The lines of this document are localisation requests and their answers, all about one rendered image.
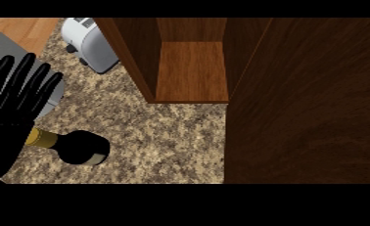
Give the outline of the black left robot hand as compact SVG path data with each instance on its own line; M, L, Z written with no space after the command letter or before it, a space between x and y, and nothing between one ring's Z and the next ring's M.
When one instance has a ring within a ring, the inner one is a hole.
M0 178L7 173L31 134L34 120L64 74L55 72L43 82L50 64L43 63L27 79L36 54L27 53L15 71L15 57L0 59Z

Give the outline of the black wine bottle gold neck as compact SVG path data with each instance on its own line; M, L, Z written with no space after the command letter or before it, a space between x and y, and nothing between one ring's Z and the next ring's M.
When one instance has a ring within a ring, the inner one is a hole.
M55 150L70 164L99 165L110 155L108 140L86 130L61 135L34 127L27 145Z

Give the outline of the brown wooden cabinet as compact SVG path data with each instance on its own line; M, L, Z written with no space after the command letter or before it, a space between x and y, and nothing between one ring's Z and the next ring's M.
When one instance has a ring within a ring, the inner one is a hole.
M225 104L268 18L98 18L102 35L151 104Z

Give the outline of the dark brown cabinet door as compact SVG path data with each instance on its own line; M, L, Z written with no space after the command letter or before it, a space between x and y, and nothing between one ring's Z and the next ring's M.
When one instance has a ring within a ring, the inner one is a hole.
M226 106L224 182L370 183L370 18L271 20Z

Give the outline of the white toaster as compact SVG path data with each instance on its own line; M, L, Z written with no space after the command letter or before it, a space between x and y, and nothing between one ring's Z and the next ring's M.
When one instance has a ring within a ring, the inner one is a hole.
M105 74L118 63L118 58L102 35L93 18L68 18L61 27L67 52L76 54L80 63L98 74Z

